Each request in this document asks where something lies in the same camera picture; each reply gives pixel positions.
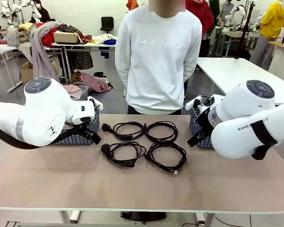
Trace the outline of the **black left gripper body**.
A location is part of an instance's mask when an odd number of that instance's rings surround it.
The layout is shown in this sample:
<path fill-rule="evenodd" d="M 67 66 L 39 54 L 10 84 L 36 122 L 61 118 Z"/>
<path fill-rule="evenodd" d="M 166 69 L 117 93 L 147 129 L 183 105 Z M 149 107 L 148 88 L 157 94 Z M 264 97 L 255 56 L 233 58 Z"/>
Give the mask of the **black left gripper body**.
<path fill-rule="evenodd" d="M 80 135 L 87 138 L 91 139 L 96 133 L 89 128 L 89 124 L 83 123 L 80 127 Z"/>

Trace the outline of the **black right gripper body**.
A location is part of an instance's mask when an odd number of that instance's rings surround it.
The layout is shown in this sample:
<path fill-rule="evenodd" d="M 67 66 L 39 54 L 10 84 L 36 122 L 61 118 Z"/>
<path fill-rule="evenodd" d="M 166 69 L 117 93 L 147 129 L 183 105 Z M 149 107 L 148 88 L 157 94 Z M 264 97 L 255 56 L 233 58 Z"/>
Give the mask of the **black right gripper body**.
<path fill-rule="evenodd" d="M 201 129 L 197 133 L 198 139 L 204 139 L 207 136 L 210 136 L 213 131 L 213 126 L 210 124 L 208 120 L 208 114 L 210 112 L 210 101 L 207 98 L 204 102 L 202 102 L 202 96 L 198 97 L 193 104 L 193 108 L 199 110 L 200 114 L 198 115 L 196 122 L 199 124 Z"/>

